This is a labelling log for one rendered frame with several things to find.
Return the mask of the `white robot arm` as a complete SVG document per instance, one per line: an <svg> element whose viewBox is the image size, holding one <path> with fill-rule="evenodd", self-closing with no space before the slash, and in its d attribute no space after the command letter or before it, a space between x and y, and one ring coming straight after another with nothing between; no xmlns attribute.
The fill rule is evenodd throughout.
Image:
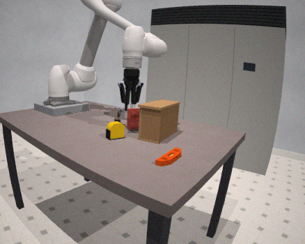
<svg viewBox="0 0 305 244"><path fill-rule="evenodd" d="M49 99L42 102L43 104L45 102L45 105L52 107L72 105L75 102L69 99L70 92L87 91L96 85L97 75L93 62L107 20L125 30L123 68L138 70L141 68L142 55L157 58L167 51L163 40L151 33L144 33L141 26L135 26L115 13L120 10L122 0L81 0L81 2L95 13L81 60L73 71L67 65L57 65L51 69L48 81Z"/></svg>

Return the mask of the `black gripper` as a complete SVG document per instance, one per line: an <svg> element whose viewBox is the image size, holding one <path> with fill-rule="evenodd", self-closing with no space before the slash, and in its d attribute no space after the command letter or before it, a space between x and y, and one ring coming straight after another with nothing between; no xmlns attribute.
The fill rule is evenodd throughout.
<svg viewBox="0 0 305 244"><path fill-rule="evenodd" d="M141 88L143 86L143 83L141 83L139 81L139 78L137 77L139 76L139 73L140 70L137 69L124 69L123 81L121 83L118 83L120 87L121 102L125 103L125 118L127 118L127 109L129 108L134 109L136 102L139 102L139 98L141 95ZM130 77L130 76L135 76L135 77ZM129 105L130 90L131 90L131 104Z"/></svg>

